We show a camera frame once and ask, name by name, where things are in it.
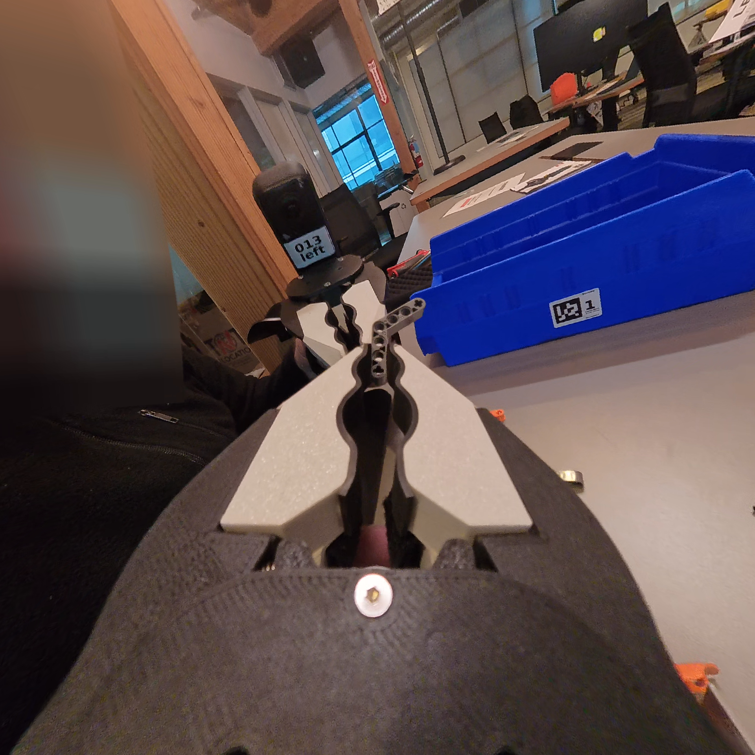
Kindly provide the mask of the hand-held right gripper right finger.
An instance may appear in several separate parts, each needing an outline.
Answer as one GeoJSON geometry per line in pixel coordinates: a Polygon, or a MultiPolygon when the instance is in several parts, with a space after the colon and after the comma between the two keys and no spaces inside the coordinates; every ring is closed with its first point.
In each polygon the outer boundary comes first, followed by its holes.
{"type": "Polygon", "coordinates": [[[403,346],[390,346],[387,364],[397,432],[386,499],[392,565],[429,569],[450,541],[528,533],[532,517],[490,433],[501,422],[403,346]]]}

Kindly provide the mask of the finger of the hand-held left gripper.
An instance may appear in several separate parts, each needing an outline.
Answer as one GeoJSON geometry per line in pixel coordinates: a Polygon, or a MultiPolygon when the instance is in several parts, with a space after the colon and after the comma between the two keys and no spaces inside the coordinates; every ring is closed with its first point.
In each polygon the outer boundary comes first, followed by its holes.
{"type": "Polygon", "coordinates": [[[341,296],[341,346],[343,351],[370,346],[373,326],[386,316],[384,304],[378,299],[369,280],[354,283],[341,296]]]}
{"type": "Polygon", "coordinates": [[[306,304],[297,311],[302,341],[324,368],[343,363],[338,371],[354,369],[353,339],[344,308],[333,310],[326,302],[306,304]]]}

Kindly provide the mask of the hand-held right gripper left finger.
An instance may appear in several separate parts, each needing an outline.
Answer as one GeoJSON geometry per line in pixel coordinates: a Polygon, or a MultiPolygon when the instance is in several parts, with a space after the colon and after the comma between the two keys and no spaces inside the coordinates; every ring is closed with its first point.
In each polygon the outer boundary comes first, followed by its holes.
{"type": "Polygon", "coordinates": [[[355,443],[341,411],[361,380],[366,346],[283,402],[223,513],[222,530],[306,543],[316,565],[345,530],[341,499],[355,476],[355,443]]]}

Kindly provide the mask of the grey bent toy beam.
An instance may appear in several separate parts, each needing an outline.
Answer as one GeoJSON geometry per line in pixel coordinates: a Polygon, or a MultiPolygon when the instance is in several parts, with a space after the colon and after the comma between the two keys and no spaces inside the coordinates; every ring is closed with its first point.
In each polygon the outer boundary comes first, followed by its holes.
{"type": "Polygon", "coordinates": [[[370,379],[374,387],[387,384],[388,354],[393,337],[404,327],[423,316],[425,307],[426,301],[416,297],[373,323],[370,342],[370,379]]]}

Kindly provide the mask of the person's left forearm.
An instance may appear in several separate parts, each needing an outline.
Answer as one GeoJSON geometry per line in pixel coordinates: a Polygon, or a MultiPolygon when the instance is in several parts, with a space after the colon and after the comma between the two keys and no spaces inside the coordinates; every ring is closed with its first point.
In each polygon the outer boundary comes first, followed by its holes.
{"type": "Polygon", "coordinates": [[[248,429],[271,409],[280,406],[324,370],[305,343],[295,338],[282,362],[265,377],[251,377],[219,363],[216,359],[183,346],[184,382],[230,413],[237,432],[248,429]]]}

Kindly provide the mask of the large paned window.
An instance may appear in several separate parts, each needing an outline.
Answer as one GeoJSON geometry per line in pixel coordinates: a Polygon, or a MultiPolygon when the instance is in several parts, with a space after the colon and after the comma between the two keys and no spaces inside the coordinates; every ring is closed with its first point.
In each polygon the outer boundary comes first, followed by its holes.
{"type": "Polygon", "coordinates": [[[399,157],[369,84],[334,96],[314,117],[343,182],[350,188],[372,182],[399,157]]]}

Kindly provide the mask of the wide wooden pillar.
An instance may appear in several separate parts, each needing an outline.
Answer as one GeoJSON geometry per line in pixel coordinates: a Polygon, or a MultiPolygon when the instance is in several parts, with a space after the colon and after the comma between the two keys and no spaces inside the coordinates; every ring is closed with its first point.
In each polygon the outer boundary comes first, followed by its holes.
{"type": "Polygon", "coordinates": [[[109,2],[171,247],[242,339],[292,263],[251,193],[259,167],[164,2],[109,2]]]}

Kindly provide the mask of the blue plastic bin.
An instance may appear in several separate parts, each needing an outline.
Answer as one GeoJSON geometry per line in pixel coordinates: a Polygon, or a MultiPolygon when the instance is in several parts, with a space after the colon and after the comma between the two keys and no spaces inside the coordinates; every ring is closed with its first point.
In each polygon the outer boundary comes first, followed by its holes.
{"type": "Polygon", "coordinates": [[[514,193],[430,239],[423,354],[460,365],[753,290],[753,137],[663,134],[514,193]]]}

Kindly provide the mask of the wooden edged desk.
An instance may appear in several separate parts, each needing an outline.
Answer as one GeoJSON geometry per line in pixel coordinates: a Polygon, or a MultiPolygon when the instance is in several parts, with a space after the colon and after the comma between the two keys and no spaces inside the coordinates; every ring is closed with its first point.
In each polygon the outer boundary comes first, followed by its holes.
{"type": "Polygon", "coordinates": [[[568,126],[568,117],[557,118],[515,129],[489,144],[484,143],[484,137],[476,138],[459,150],[458,156],[462,157],[462,160],[418,184],[411,195],[411,205],[420,213],[426,211],[429,209],[431,198],[447,194],[457,185],[471,180],[477,183],[478,175],[537,146],[545,139],[564,131],[568,126]]]}

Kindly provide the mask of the grey orange toy robot head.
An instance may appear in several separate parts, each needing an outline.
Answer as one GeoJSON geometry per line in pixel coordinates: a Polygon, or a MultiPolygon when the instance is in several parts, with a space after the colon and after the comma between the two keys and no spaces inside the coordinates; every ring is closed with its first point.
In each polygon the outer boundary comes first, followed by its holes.
{"type": "Polygon", "coordinates": [[[695,700],[702,706],[710,705],[713,699],[713,681],[720,673],[720,668],[713,663],[681,663],[674,665],[676,673],[695,700]]]}

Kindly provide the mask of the black computer monitor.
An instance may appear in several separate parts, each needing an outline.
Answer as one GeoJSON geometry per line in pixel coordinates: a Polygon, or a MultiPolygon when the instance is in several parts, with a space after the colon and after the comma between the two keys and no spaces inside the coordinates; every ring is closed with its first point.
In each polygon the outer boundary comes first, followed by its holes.
{"type": "Polygon", "coordinates": [[[647,1],[583,1],[534,29],[541,89],[563,73],[601,69],[628,46],[628,29],[647,17],[647,1]]]}

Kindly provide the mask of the tall black office chair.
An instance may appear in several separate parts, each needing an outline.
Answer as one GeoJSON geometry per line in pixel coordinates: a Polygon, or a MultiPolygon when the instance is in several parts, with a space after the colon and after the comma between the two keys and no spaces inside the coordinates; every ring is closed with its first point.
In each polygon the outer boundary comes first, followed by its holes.
{"type": "Polygon", "coordinates": [[[628,43],[646,88],[643,127],[690,123],[697,75],[668,2],[628,27],[628,43]]]}

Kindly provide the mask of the black wall speaker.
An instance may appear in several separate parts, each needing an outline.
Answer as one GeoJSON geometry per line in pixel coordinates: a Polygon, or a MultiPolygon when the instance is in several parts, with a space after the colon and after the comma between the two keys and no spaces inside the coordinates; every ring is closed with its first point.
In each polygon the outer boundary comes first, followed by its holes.
{"type": "Polygon", "coordinates": [[[284,86],[306,89],[326,74],[311,35],[298,35],[284,42],[273,54],[284,86]]]}

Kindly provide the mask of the slim wooden post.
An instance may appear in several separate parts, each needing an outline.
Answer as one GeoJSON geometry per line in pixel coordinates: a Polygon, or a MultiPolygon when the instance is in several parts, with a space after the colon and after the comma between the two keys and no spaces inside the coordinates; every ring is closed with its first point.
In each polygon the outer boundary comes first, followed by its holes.
{"type": "Polygon", "coordinates": [[[357,1],[339,1],[338,4],[377,99],[392,145],[399,157],[401,168],[404,173],[410,175],[414,172],[416,165],[411,156],[408,139],[401,126],[399,113],[359,3],[357,1]]]}

